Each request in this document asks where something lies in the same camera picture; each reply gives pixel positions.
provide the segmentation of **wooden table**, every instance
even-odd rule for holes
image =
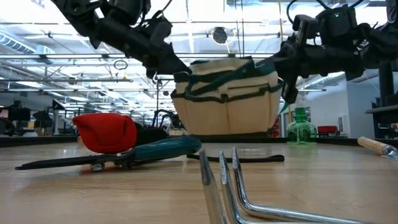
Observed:
[[[204,144],[208,156],[283,154],[285,162],[242,164],[248,197],[274,207],[376,223],[398,223],[398,162],[359,147]],[[88,166],[14,170],[26,162],[87,155],[77,144],[0,149],[2,224],[209,223],[196,160],[135,170]],[[218,163],[211,163],[219,181]]]

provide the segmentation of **canvas tool bag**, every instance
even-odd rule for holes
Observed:
[[[257,64],[251,58],[225,58],[191,65],[191,75],[175,74],[171,97],[187,131],[267,132],[278,113],[282,81],[273,63]]]

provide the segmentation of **ceiling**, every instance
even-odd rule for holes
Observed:
[[[168,0],[152,0],[151,16],[162,9]],[[0,0],[0,34],[15,40],[33,54],[75,54],[68,59],[51,58],[51,63],[27,59],[1,59],[0,77],[4,79],[52,79],[69,78],[98,80],[102,82],[39,83],[53,89],[133,89],[112,95],[99,95],[93,92],[84,94],[67,91],[53,91],[58,97],[71,103],[120,103],[112,105],[113,110],[134,110],[138,113],[152,113],[156,109],[156,84],[145,76],[145,68],[134,59],[125,58],[77,58],[81,54],[120,54],[121,52],[101,44],[94,49],[88,38],[81,36],[62,13],[49,0]],[[198,54],[220,57],[228,53],[244,55],[274,54],[279,50],[282,38],[292,33],[286,16],[289,2],[281,0],[173,0],[165,10],[166,18],[172,22],[172,34],[166,39],[172,42],[176,54],[189,65]],[[339,1],[328,1],[331,7],[340,6]],[[291,7],[290,16],[307,14],[316,16],[322,7],[315,1],[299,1]],[[364,1],[356,10],[358,22],[383,24],[386,22],[384,1]],[[224,27],[228,34],[227,44],[217,44],[211,38],[215,27]],[[23,54],[0,42],[0,54]],[[13,83],[13,88],[39,88],[31,83]],[[159,108],[173,110],[169,93],[175,83],[163,81],[159,93]],[[86,98],[81,101],[76,97]]]

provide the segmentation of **green bottle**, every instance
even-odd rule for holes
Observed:
[[[290,144],[315,144],[317,128],[307,121],[304,108],[296,108],[295,121],[287,126],[287,143]]]

